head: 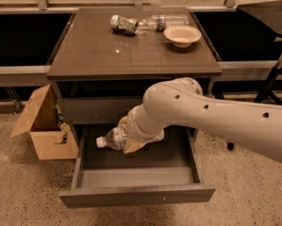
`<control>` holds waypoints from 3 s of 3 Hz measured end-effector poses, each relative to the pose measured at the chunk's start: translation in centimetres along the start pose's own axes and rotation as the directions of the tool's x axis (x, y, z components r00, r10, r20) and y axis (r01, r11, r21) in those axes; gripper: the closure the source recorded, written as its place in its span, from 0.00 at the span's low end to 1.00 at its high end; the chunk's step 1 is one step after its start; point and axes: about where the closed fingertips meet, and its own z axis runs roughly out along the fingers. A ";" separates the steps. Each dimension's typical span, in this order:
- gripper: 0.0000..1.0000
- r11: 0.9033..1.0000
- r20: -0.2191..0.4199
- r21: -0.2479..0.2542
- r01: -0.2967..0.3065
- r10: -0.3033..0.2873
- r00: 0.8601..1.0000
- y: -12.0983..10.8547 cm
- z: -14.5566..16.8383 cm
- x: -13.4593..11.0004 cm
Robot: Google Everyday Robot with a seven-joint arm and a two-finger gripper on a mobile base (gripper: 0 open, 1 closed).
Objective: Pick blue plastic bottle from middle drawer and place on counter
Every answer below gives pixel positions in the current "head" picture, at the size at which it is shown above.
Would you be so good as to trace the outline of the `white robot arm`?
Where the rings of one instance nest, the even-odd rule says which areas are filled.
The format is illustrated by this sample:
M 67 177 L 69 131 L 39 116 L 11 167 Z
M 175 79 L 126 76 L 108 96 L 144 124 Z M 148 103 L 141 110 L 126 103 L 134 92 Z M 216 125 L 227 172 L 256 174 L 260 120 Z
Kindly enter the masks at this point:
M 282 163 L 282 105 L 208 98 L 188 77 L 156 83 L 119 122 L 128 134 L 124 150 L 161 140 L 170 125 L 205 131 Z

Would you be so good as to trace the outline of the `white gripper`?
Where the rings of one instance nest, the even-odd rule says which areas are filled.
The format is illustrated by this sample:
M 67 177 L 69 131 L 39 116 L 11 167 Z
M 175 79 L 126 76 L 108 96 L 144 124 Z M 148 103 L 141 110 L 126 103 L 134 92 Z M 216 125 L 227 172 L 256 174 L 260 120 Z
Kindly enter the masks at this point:
M 153 119 L 143 105 L 135 106 L 127 116 L 118 122 L 123 130 L 128 130 L 132 137 L 126 141 L 124 153 L 134 153 L 144 146 L 144 143 L 161 141 L 164 139 L 163 125 Z

